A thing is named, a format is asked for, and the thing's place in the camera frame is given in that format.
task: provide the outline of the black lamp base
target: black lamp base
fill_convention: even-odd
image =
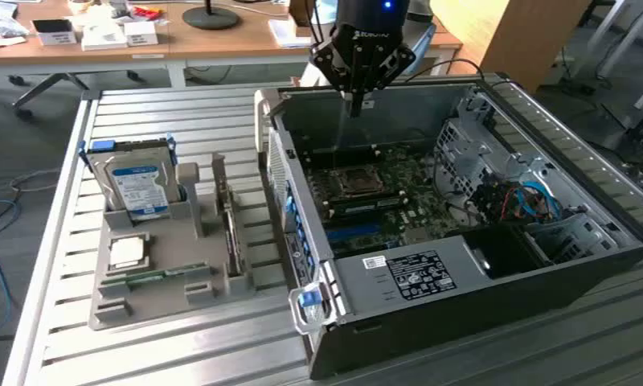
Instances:
[[[224,8],[212,8],[212,14],[207,13],[204,6],[191,8],[184,12],[186,23],[202,30],[224,30],[240,23],[240,16]]]

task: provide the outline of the open computer tower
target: open computer tower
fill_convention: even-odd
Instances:
[[[401,84],[357,118],[331,88],[268,93],[263,174],[312,379],[568,306],[643,259],[643,223],[504,87]]]

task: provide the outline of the circuit board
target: circuit board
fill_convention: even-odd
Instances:
[[[464,225],[432,187],[424,152],[408,146],[384,149],[372,164],[309,170],[307,175],[336,257],[420,244]],[[341,204],[353,211],[339,213]]]

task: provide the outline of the power supply label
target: power supply label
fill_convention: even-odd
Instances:
[[[399,257],[387,262],[405,300],[424,298],[459,288],[437,251]]]
[[[139,216],[154,217],[168,210],[164,187],[156,183],[160,170],[156,166],[131,167],[114,171],[119,193],[127,210]]]

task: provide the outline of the white label sticker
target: white label sticker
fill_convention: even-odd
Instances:
[[[368,257],[367,259],[363,259],[363,263],[365,263],[365,269],[385,267],[387,257],[385,256]]]
[[[162,59],[164,58],[164,54],[136,54],[132,55],[134,59]]]
[[[170,202],[164,189],[156,180],[160,170],[156,166],[131,167],[114,171],[119,193],[127,204],[127,211],[138,216],[155,216],[168,210]]]

